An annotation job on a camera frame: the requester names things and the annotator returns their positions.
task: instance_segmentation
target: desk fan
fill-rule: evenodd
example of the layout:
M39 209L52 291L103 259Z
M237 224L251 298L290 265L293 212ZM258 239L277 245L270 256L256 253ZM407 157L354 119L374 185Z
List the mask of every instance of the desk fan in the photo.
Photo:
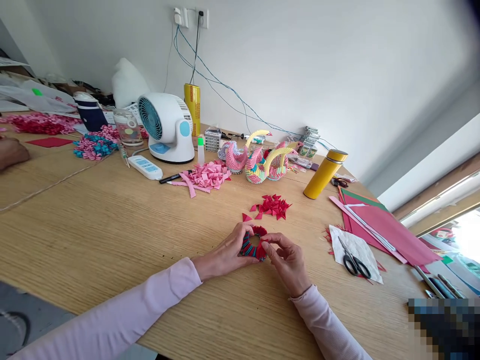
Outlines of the desk fan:
M148 149L155 158L169 164L186 164L194 159L192 116L181 98L146 93L138 98L138 113L150 135Z

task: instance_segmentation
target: scissors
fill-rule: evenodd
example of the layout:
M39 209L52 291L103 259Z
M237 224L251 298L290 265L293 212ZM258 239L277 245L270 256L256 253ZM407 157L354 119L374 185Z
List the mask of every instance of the scissors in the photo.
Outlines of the scissors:
M364 278L370 279L372 277L372 274L370 274L370 271L367 269L365 264L350 253L350 251L347 249L340 237L338 237L338 240L340 240L340 244L345 250L345 255L343 256L343 264L345 265L348 272L353 276L358 276L359 274L362 274Z

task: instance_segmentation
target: yellow bottle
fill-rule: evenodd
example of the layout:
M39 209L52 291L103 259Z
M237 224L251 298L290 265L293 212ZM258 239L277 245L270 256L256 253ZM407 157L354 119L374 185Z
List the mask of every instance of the yellow bottle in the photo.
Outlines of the yellow bottle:
M192 136L200 135L200 88L192 84L183 86L185 103L190 111L191 121L193 122Z
M341 150L330 150L323 159L315 175L303 190L303 194L310 199L319 197L322 190L327 186L329 181L334 177L335 173L342 166L348 154Z

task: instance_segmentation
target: origami ring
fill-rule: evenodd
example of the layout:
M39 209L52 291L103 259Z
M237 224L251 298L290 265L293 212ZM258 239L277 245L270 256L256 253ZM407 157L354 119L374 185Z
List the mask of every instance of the origami ring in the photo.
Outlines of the origami ring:
M267 235L267 230L265 230L264 227L262 226L252 226L253 233L257 235L259 238L262 236ZM257 258L259 261L264 261L267 258L267 253L265 252L264 248L261 247L262 241L260 240L260 243L258 246L253 246L252 243L250 242L250 234L248 231L245 233L245 236L243 237L243 244L240 249L240 254L243 256L251 256L254 258Z

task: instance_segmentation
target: pink sleeve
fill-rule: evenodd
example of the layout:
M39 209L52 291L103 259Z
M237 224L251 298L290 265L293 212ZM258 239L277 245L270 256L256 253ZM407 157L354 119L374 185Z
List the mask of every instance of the pink sleeve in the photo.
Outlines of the pink sleeve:
M135 343L168 308L202 284L183 258L144 283L57 327L10 360L109 360Z
M372 360L330 309L315 285L291 301L315 336L325 360Z

